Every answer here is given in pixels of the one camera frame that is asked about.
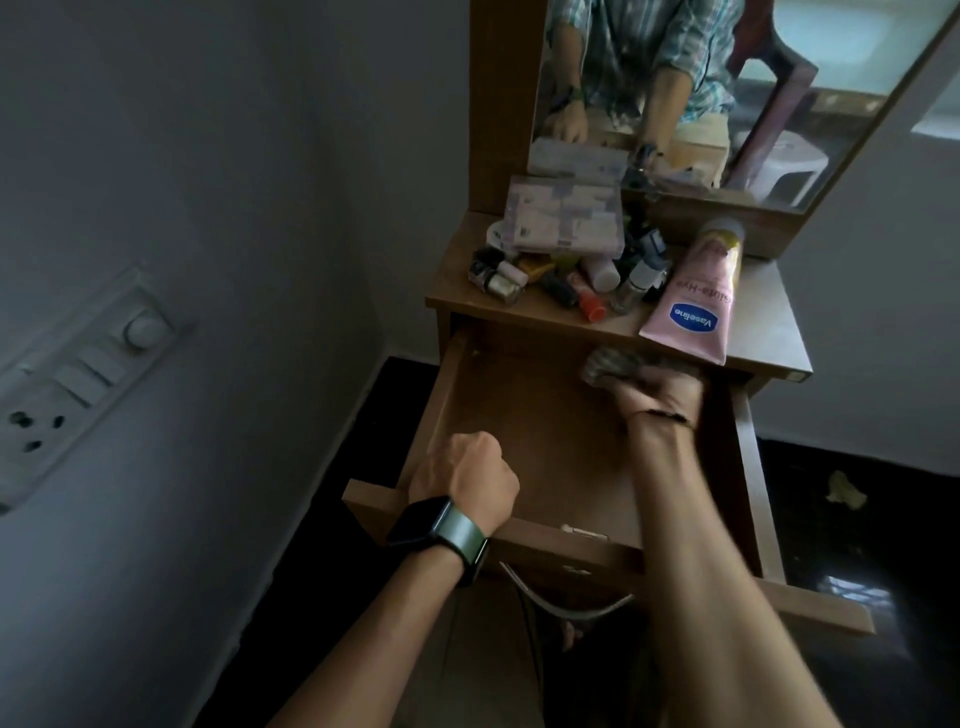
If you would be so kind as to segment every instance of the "white bottle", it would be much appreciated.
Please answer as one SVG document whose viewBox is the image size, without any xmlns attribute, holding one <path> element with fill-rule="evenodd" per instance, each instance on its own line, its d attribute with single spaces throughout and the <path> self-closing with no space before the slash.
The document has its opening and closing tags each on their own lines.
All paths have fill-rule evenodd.
<svg viewBox="0 0 960 728">
<path fill-rule="evenodd" d="M 620 284 L 620 274 L 612 259 L 601 255 L 585 255 L 580 264 L 584 267 L 590 287 L 597 293 L 610 293 Z"/>
</svg>

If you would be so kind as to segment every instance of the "open drawer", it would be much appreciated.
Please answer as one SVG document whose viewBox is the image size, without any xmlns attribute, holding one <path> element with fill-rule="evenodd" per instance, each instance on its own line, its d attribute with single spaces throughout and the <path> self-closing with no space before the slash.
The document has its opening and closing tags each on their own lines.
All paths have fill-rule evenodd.
<svg viewBox="0 0 960 728">
<path fill-rule="evenodd" d="M 599 607 L 597 598 L 611 607 L 631 596 L 642 602 L 642 534 L 626 427 L 612 398 L 578 377 L 593 346 L 492 322 L 460 327 L 396 488 L 351 480 L 345 503 L 382 542 L 407 504 L 410 478 L 424 455 L 449 434 L 487 430 L 519 477 L 520 493 L 514 516 L 491 539 L 486 568 L 515 581 L 522 575 L 527 588 L 536 584 L 535 595 L 561 594 L 578 608 Z M 785 584 L 750 405 L 728 376 L 735 375 L 717 370 L 709 384 L 697 448 L 744 560 L 779 612 L 872 633 L 862 605 Z"/>
</svg>

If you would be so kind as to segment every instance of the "black watch face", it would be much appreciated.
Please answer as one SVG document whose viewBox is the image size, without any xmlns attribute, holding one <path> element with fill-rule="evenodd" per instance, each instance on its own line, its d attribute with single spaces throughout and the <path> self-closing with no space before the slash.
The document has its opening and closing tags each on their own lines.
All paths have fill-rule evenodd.
<svg viewBox="0 0 960 728">
<path fill-rule="evenodd" d="M 448 496 L 440 496 L 408 505 L 390 529 L 387 545 L 407 546 L 432 538 L 450 502 Z"/>
</svg>

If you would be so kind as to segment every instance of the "pink lotion tube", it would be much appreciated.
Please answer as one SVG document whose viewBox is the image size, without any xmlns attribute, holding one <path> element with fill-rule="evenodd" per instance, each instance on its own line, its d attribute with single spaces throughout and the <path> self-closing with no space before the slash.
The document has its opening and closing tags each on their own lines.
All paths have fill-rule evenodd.
<svg viewBox="0 0 960 728">
<path fill-rule="evenodd" d="M 743 237 L 743 226 L 729 217 L 700 228 L 640 336 L 724 364 Z"/>
</svg>

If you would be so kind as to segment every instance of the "forearm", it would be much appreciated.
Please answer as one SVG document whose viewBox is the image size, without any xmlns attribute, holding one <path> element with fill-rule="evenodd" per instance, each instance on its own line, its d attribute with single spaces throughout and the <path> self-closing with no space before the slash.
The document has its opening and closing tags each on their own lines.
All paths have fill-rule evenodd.
<svg viewBox="0 0 960 728">
<path fill-rule="evenodd" d="M 657 68 L 643 105 L 640 144 L 656 144 L 659 151 L 666 151 L 692 90 L 689 74 L 668 65 Z"/>
<path fill-rule="evenodd" d="M 693 431 L 629 424 L 651 609 L 676 726 L 837 726 L 727 532 Z"/>
<path fill-rule="evenodd" d="M 404 559 L 271 726 L 388 726 L 423 643 L 463 572 L 463 561 L 445 546 Z"/>
<path fill-rule="evenodd" d="M 552 61 L 557 90 L 566 93 L 580 88 L 580 58 L 584 52 L 584 37 L 568 23 L 561 23 L 553 32 Z"/>
</svg>

